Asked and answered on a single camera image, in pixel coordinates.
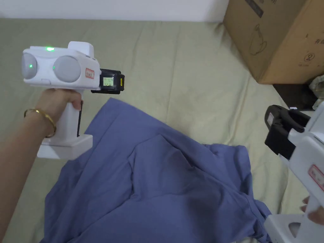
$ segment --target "bangle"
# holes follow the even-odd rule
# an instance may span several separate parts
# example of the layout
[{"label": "bangle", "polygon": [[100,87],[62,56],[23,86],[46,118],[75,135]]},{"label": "bangle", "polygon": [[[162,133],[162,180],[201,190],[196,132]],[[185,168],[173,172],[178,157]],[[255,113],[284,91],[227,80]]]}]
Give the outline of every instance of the bangle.
[{"label": "bangle", "polygon": [[26,114],[29,111],[36,111],[37,113],[41,114],[43,117],[45,117],[46,119],[48,119],[50,121],[50,123],[53,126],[54,132],[51,135],[46,136],[46,138],[53,137],[55,135],[55,133],[56,133],[56,125],[55,125],[53,119],[49,115],[47,115],[45,112],[43,112],[42,110],[40,110],[40,109],[27,109],[24,112],[24,117],[26,117]]}]

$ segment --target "white wall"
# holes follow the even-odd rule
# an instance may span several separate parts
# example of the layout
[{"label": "white wall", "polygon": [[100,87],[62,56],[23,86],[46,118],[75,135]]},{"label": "white wall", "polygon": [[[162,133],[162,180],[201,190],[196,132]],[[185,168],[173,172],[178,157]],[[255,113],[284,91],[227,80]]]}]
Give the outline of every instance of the white wall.
[{"label": "white wall", "polygon": [[228,0],[0,0],[0,17],[223,20]]}]

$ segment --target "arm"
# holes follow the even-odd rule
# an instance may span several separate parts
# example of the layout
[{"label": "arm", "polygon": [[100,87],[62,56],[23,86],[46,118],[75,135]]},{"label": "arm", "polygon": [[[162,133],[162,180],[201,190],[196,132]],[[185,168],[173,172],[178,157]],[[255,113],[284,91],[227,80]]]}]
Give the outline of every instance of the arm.
[{"label": "arm", "polygon": [[[36,108],[56,123],[67,102],[81,109],[81,95],[63,89],[45,90]],[[30,112],[23,125],[0,149],[0,242],[2,242],[27,176],[45,136],[53,132],[51,123],[41,114]]]}]

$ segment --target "hand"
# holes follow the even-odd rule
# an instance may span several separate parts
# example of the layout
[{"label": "hand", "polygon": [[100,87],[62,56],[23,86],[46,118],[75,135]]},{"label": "hand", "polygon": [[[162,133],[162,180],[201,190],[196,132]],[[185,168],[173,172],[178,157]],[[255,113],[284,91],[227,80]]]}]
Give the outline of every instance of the hand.
[{"label": "hand", "polygon": [[[306,204],[300,208],[303,212],[306,211],[308,201],[309,201],[309,197],[303,200],[303,203]],[[324,208],[319,207],[315,212],[310,213],[308,215],[308,218],[314,223],[317,223],[319,225],[324,225]]]},{"label": "hand", "polygon": [[54,121],[60,119],[66,104],[70,102],[77,110],[81,110],[81,94],[70,89],[47,89],[43,91],[35,106],[48,114]]},{"label": "hand", "polygon": [[[43,91],[40,99],[35,106],[35,109],[40,109],[48,114],[56,124],[60,119],[66,104],[70,102],[77,110],[81,110],[81,94],[70,89],[47,89]],[[36,112],[30,112],[26,116],[26,122],[30,121],[32,124],[38,126],[44,125],[44,135],[47,136],[53,133],[53,127],[47,119]]]}]

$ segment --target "bed sheet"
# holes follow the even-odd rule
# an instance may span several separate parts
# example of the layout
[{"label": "bed sheet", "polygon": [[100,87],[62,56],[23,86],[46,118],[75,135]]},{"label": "bed sheet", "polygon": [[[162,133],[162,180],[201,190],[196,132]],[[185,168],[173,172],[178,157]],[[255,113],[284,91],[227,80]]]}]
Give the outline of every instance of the bed sheet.
[{"label": "bed sheet", "polygon": [[[272,213],[299,213],[307,192],[264,145],[267,107],[285,105],[272,86],[252,78],[222,24],[0,19],[0,33],[2,142],[42,91],[23,83],[22,51],[86,41],[94,46],[101,68],[126,76],[125,91],[114,98],[198,142],[246,146],[255,198]],[[81,132],[109,97],[85,91]],[[65,162],[36,159],[4,242],[42,239],[44,199]]]}]

